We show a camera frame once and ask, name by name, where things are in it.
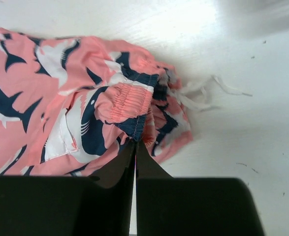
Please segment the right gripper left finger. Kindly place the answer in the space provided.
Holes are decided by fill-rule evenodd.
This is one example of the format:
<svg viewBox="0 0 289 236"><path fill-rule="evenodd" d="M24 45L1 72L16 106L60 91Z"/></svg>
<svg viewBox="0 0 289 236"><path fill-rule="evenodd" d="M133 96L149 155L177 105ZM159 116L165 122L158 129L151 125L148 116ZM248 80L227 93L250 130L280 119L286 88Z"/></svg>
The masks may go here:
<svg viewBox="0 0 289 236"><path fill-rule="evenodd" d="M128 236L136 143L91 174L80 208L81 236Z"/></svg>

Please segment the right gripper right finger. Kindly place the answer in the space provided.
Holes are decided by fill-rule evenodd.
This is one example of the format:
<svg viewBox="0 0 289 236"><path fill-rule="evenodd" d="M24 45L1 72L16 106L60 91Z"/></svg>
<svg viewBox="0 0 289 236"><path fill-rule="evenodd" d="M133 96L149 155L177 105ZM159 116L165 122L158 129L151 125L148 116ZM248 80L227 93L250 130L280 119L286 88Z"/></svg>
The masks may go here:
<svg viewBox="0 0 289 236"><path fill-rule="evenodd" d="M247 185L232 177L177 178L137 145L136 213L140 236L262 236Z"/></svg>

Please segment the pink shark print shorts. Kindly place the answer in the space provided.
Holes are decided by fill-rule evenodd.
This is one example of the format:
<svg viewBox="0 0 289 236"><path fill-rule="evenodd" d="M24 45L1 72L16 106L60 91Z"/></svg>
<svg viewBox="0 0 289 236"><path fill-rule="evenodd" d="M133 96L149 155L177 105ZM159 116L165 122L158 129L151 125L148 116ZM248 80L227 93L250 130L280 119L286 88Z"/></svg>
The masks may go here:
<svg viewBox="0 0 289 236"><path fill-rule="evenodd" d="M128 141L162 162L193 139L206 82L123 40L37 38L0 28L0 175L87 176Z"/></svg>

